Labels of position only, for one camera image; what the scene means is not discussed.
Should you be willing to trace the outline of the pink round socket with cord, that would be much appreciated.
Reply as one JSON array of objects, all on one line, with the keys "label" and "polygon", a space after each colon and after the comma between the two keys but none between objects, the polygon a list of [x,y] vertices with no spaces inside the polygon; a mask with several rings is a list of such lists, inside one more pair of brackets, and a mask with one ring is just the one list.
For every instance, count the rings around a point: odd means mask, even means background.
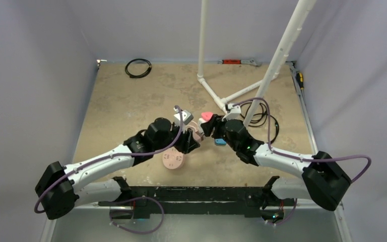
[{"label": "pink round socket with cord", "polygon": [[[186,129],[190,129],[199,133],[201,141],[204,139],[204,136],[199,131],[199,126],[195,121],[191,121]],[[185,162],[185,155],[175,148],[170,148],[163,152],[162,163],[167,169],[175,170],[183,166]]]}]

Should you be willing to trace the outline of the blue plug adapter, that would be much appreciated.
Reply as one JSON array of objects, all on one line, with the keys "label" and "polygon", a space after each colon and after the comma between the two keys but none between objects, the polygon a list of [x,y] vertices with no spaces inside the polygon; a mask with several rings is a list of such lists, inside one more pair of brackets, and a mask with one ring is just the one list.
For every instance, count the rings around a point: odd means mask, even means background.
[{"label": "blue plug adapter", "polygon": [[216,146],[226,146],[227,145],[227,143],[223,139],[215,139],[214,144]]}]

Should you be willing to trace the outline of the pink plug adapter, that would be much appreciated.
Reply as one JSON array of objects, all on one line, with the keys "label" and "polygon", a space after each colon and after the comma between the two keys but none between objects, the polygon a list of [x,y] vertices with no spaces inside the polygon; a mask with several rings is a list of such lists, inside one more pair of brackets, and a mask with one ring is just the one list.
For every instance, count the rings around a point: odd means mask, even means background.
[{"label": "pink plug adapter", "polygon": [[201,118],[202,118],[205,122],[210,121],[212,117],[213,117],[213,113],[212,113],[212,112],[202,112],[202,113],[201,113]]}]

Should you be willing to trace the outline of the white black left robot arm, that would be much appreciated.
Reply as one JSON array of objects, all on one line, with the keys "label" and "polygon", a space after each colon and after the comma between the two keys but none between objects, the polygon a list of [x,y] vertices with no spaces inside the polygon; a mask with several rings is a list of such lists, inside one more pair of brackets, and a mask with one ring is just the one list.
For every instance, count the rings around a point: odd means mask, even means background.
[{"label": "white black left robot arm", "polygon": [[130,192],[124,189],[123,179],[104,183],[96,180],[139,165],[171,148],[184,154],[198,148],[200,145],[193,138],[193,132],[186,129],[192,119],[185,112],[175,114],[173,122],[160,117],[145,130],[94,158],[68,165],[58,161],[49,164],[35,187],[38,200],[34,212],[45,213],[50,220],[58,219],[77,206],[93,203],[94,196],[97,201],[126,205],[130,201]]}]

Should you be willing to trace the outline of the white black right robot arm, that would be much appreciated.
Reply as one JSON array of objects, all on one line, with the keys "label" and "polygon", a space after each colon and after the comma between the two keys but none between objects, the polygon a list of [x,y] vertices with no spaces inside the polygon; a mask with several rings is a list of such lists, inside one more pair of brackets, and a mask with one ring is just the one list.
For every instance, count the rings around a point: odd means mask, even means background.
[{"label": "white black right robot arm", "polygon": [[222,138],[246,164],[271,167],[302,180],[301,192],[282,193],[276,187],[264,189],[263,199],[275,205],[285,198],[310,199],[328,211],[334,211],[352,184],[352,180],[331,156],[319,151],[315,155],[288,152],[272,148],[269,144],[255,139],[238,119],[225,120],[213,114],[201,117],[199,127],[207,137]]}]

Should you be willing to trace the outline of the white cube power socket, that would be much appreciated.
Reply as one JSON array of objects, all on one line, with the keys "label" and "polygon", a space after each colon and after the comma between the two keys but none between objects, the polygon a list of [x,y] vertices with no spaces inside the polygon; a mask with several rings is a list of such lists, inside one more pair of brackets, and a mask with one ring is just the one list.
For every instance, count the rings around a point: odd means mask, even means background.
[{"label": "white cube power socket", "polygon": [[199,120],[198,120],[198,126],[199,126],[200,128],[202,128],[202,125],[204,125],[206,122],[207,122],[207,121],[206,121],[205,119],[199,118]]}]

